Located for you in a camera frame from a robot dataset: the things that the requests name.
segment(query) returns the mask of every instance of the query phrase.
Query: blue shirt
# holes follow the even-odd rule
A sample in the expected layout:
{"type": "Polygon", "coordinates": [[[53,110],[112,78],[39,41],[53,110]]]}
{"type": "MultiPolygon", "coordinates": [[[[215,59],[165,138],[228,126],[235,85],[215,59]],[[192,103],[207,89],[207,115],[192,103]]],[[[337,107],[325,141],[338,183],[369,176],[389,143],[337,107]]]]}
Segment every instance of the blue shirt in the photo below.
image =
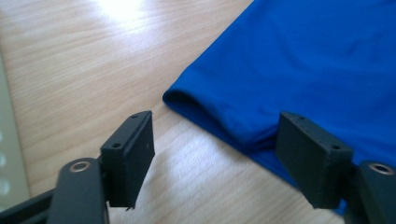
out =
{"type": "Polygon", "coordinates": [[[164,94],[176,112],[293,184],[280,111],[396,166],[396,1],[256,0],[164,94]]]}

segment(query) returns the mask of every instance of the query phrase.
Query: black mechanical part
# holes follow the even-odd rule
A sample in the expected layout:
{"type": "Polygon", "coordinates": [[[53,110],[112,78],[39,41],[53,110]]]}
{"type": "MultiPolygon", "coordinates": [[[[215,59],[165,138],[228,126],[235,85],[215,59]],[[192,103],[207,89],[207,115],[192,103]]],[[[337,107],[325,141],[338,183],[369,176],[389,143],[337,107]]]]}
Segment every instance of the black mechanical part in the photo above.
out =
{"type": "Polygon", "coordinates": [[[395,167],[364,161],[359,169],[359,193],[370,223],[396,223],[395,167]]]}
{"type": "Polygon", "coordinates": [[[0,223],[108,223],[106,201],[134,207],[154,157],[151,112],[125,120],[102,152],[66,164],[55,189],[0,213],[0,223]]]}
{"type": "Polygon", "coordinates": [[[47,223],[108,223],[98,160],[79,159],[62,168],[52,196],[47,223]]]}
{"type": "Polygon", "coordinates": [[[151,114],[129,117],[101,147],[102,167],[111,179],[107,199],[112,207],[135,207],[155,154],[151,114]]]}
{"type": "Polygon", "coordinates": [[[311,120],[282,112],[276,155],[316,208],[346,201],[346,224],[396,223],[396,168],[382,162],[352,163],[353,150],[311,120]]]}
{"type": "Polygon", "coordinates": [[[337,180],[353,150],[311,120],[282,112],[276,155],[314,208],[337,208],[337,180]]]}
{"type": "Polygon", "coordinates": [[[46,223],[52,193],[53,189],[1,212],[0,223],[46,223]]]}

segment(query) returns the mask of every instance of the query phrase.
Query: light wood surface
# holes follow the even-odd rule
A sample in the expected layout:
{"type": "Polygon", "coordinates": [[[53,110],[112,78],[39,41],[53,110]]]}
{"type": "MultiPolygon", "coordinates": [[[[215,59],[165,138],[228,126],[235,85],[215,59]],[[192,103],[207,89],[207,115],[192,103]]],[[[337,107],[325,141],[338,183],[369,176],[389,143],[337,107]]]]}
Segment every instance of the light wood surface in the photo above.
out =
{"type": "Polygon", "coordinates": [[[156,157],[112,223],[343,223],[169,110],[162,95],[251,0],[0,1],[0,47],[33,196],[153,111],[156,157]]]}

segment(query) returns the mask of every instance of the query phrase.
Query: metal screw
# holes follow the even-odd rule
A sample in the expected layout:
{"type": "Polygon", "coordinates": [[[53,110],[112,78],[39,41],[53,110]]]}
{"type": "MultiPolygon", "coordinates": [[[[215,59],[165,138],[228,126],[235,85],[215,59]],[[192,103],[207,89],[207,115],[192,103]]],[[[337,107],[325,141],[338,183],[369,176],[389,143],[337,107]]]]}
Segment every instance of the metal screw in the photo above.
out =
{"type": "Polygon", "coordinates": [[[91,163],[88,161],[79,161],[74,163],[72,166],[70,166],[70,172],[72,173],[78,173],[81,171],[85,171],[91,166],[91,163]]]}
{"type": "Polygon", "coordinates": [[[394,175],[395,172],[392,168],[388,167],[387,165],[380,164],[380,163],[371,163],[369,164],[370,169],[380,173],[381,175],[394,175]]]}

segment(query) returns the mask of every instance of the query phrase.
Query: table surface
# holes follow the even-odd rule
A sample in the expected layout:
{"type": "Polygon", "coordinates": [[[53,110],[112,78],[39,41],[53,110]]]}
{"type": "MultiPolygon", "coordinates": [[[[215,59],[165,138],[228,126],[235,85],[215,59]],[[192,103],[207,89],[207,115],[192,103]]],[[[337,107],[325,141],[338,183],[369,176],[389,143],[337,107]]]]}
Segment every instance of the table surface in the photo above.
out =
{"type": "Polygon", "coordinates": [[[153,112],[156,157],[112,223],[343,223],[205,130],[163,93],[251,0],[0,1],[0,47],[32,196],[153,112]]]}

